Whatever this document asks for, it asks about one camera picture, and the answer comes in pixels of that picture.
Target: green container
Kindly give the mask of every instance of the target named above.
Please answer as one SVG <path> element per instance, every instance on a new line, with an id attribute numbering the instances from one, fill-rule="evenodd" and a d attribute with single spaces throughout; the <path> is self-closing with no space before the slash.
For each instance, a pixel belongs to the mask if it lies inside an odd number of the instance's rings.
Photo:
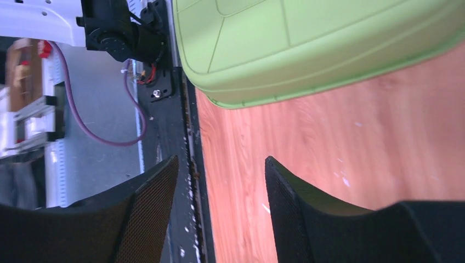
<path id="1" fill-rule="evenodd" d="M 361 81 L 447 51 L 465 0 L 174 0 L 184 71 L 240 108 Z"/>

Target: red object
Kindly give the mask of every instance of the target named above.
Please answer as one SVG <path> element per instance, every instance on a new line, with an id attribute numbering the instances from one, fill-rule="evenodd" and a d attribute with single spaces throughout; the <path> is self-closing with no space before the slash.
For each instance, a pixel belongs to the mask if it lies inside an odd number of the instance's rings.
<path id="1" fill-rule="evenodd" d="M 37 49 L 39 57 L 42 59 L 48 58 L 50 53 L 52 53 L 52 45 L 45 40 L 40 40 L 39 43 L 37 43 Z"/>

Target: wood grain surface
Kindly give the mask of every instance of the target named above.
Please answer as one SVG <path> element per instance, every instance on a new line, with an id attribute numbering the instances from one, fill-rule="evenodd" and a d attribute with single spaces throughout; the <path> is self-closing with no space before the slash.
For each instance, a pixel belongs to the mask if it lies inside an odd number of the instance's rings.
<path id="1" fill-rule="evenodd" d="M 465 199 L 465 44 L 329 92 L 224 110 L 198 93 L 216 259 L 276 262 L 264 160 L 366 208 Z"/>

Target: brown cardboard box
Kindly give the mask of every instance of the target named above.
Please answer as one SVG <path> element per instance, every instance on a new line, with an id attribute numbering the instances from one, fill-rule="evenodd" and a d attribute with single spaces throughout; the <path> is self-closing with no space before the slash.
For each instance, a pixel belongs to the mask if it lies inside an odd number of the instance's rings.
<path id="1" fill-rule="evenodd" d="M 5 71 L 9 87 L 10 111 L 16 112 L 42 96 L 42 59 L 37 52 L 36 39 L 22 38 L 7 51 Z M 21 58 L 29 65 L 21 67 Z"/>

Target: screw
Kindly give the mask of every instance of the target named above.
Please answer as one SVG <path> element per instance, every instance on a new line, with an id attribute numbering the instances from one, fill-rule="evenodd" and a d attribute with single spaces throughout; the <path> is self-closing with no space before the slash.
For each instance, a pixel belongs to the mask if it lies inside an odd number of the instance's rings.
<path id="1" fill-rule="evenodd" d="M 158 89 L 154 90 L 154 97 L 159 98 L 160 96 L 161 92 Z"/>

